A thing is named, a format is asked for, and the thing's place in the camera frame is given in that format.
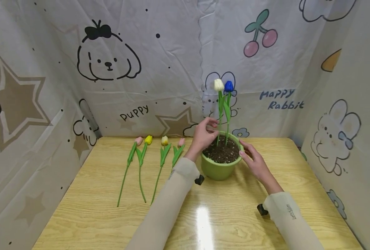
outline black bow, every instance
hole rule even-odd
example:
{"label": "black bow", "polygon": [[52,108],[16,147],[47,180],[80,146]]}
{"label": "black bow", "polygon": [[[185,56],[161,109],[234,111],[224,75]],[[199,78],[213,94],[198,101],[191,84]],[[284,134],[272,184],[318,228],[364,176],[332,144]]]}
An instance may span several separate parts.
{"label": "black bow", "polygon": [[86,27],[85,33],[90,40],[95,40],[98,37],[111,37],[111,28],[107,24],[100,26],[101,21],[97,24],[95,20],[92,20],[96,27]]}

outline black binder clip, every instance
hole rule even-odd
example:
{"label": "black binder clip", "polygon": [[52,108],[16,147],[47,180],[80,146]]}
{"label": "black binder clip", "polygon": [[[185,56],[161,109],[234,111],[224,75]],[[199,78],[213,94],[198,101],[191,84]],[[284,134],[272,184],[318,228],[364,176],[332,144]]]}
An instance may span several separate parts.
{"label": "black binder clip", "polygon": [[204,181],[204,176],[200,174],[200,176],[197,179],[195,179],[195,184],[198,184],[200,186],[203,183],[203,181]]}
{"label": "black binder clip", "polygon": [[262,206],[262,204],[259,204],[257,206],[257,210],[259,211],[259,213],[261,214],[261,216],[265,216],[268,214],[268,211],[264,209],[264,207]]}

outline fabric backdrop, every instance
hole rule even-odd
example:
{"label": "fabric backdrop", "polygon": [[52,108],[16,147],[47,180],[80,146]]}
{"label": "fabric backdrop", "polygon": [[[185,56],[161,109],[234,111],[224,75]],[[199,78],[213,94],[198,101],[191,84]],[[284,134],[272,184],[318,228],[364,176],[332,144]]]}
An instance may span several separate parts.
{"label": "fabric backdrop", "polygon": [[230,132],[303,145],[370,249],[370,1],[0,0],[0,250],[32,247],[98,137],[217,117],[217,78]]}

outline table surface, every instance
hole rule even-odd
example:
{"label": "table surface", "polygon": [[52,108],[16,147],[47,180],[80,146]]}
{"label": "table surface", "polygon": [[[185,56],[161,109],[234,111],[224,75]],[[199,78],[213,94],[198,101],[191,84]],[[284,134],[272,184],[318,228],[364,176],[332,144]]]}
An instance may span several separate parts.
{"label": "table surface", "polygon": [[[326,250],[361,249],[292,140],[244,140],[255,146],[283,189],[292,194]],[[135,155],[117,208],[133,139],[98,140],[33,250],[124,249],[149,210],[159,171],[160,141],[155,138],[147,148],[142,166],[147,203],[140,193]],[[178,141],[170,139],[172,145]],[[171,148],[157,193],[170,175],[173,154]],[[200,157],[196,165],[200,169]],[[226,181],[206,177],[188,193],[164,249],[287,249],[269,216],[263,218],[256,209],[266,196],[242,161]]]}

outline arm sleeve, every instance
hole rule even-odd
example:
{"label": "arm sleeve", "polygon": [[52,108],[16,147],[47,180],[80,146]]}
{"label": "arm sleeve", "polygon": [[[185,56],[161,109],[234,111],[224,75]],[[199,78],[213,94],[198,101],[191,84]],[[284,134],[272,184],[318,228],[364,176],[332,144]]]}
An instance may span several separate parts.
{"label": "arm sleeve", "polygon": [[289,193],[271,194],[266,198],[263,206],[269,212],[271,220],[279,229],[290,250],[324,250]]}
{"label": "arm sleeve", "polygon": [[181,158],[125,250],[163,250],[184,199],[200,173]]}

